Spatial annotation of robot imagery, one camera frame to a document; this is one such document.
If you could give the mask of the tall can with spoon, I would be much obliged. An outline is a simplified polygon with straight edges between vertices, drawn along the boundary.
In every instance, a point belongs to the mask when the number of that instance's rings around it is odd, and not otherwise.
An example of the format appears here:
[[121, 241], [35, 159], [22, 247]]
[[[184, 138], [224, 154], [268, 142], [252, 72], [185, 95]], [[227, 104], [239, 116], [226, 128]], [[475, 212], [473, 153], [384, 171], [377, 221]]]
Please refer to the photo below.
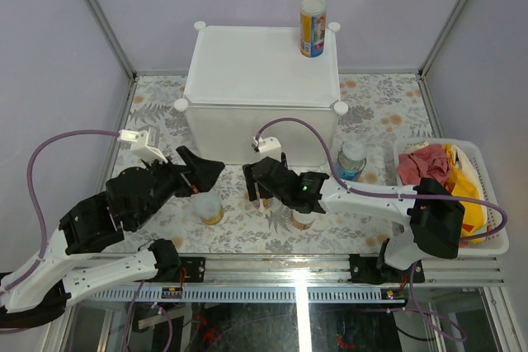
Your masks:
[[262, 186], [257, 188], [257, 198], [257, 209], [260, 213], [264, 213], [273, 204], [273, 195]]

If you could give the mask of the short orange can white lid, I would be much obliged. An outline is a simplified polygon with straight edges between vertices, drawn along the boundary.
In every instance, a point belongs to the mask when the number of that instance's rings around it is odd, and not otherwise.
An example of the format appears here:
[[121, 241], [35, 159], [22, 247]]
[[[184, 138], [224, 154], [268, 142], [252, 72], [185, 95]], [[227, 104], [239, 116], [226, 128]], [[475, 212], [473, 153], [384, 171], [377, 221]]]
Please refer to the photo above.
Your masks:
[[301, 231], [310, 229], [317, 218], [316, 214], [302, 214], [295, 210], [292, 211], [292, 223]]

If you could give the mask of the white plastic cube cabinet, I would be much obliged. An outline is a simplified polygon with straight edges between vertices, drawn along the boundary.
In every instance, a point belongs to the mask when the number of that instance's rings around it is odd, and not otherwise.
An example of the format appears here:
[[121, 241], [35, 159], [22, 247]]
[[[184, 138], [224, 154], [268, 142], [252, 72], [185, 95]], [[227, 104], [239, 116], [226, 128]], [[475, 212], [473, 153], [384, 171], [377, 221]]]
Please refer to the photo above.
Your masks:
[[300, 51], [297, 27], [207, 26], [198, 31], [182, 98], [174, 103], [200, 156], [242, 165], [256, 162], [254, 139], [277, 138], [293, 166], [327, 159], [341, 99], [336, 33], [325, 30], [323, 53]]

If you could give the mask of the blue can with clear lid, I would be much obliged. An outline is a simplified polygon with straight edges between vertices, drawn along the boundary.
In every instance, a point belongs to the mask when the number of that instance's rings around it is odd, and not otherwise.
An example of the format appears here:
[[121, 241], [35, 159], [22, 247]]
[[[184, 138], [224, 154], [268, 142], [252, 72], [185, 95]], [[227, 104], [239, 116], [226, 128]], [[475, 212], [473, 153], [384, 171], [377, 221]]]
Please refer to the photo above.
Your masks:
[[364, 143], [350, 140], [342, 145], [337, 155], [337, 173], [346, 181], [358, 181], [365, 169], [367, 147]]

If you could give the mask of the orange tall can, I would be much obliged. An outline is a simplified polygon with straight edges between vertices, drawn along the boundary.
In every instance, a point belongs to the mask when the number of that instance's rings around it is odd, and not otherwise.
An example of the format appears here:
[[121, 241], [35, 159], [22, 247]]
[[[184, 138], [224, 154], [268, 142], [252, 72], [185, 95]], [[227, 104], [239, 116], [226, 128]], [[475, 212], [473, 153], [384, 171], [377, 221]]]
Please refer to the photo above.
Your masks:
[[300, 50], [308, 58], [323, 53], [326, 33], [326, 0], [303, 0], [300, 4]]

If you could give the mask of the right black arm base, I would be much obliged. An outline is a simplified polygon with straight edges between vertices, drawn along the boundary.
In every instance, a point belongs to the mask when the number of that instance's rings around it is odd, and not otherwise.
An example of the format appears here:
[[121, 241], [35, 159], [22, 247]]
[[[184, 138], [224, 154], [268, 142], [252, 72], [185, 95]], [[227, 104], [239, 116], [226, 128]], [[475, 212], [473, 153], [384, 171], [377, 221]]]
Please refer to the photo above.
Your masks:
[[362, 256], [349, 255], [350, 278], [353, 284], [381, 285], [402, 283], [409, 280], [412, 266], [427, 256], [416, 243], [399, 243], [396, 237], [386, 239], [379, 254]]

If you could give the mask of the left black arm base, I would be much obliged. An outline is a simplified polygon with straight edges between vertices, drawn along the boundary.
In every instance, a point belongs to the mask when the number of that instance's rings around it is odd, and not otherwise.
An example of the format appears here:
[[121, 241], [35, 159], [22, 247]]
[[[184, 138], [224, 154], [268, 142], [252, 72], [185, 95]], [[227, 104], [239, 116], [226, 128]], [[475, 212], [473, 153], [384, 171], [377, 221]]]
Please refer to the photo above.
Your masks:
[[156, 275], [149, 282], [203, 283], [205, 258], [199, 256], [180, 257], [172, 241], [159, 239], [147, 248], [155, 258]]

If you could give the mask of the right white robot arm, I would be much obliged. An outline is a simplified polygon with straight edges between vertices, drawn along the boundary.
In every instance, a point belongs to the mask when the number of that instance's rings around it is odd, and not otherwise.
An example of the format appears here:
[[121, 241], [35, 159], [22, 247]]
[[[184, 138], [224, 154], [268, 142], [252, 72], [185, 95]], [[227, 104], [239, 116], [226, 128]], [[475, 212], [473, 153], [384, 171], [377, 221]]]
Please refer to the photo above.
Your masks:
[[322, 172], [297, 174], [270, 157], [243, 166], [243, 172], [252, 198], [263, 193], [303, 215], [364, 214], [401, 225], [403, 232], [384, 243], [376, 261], [385, 281], [395, 281], [419, 260], [458, 256], [464, 206], [433, 179], [402, 186], [346, 184]]

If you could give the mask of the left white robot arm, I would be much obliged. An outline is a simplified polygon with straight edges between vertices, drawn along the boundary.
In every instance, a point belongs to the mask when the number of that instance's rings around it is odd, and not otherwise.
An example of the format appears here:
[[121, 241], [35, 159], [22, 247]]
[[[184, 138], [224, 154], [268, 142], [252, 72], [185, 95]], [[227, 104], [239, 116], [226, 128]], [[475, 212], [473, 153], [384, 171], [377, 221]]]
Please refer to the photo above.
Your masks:
[[171, 198], [210, 191], [225, 168], [223, 162], [197, 157], [177, 148], [183, 163], [155, 160], [128, 167], [106, 182], [103, 192], [76, 204], [59, 221], [38, 267], [19, 284], [20, 268], [1, 275], [1, 328], [5, 331], [43, 326], [67, 307], [114, 286], [146, 280], [172, 281], [182, 272], [174, 244], [159, 238], [146, 249], [119, 260], [84, 269], [81, 263], [140, 230]]

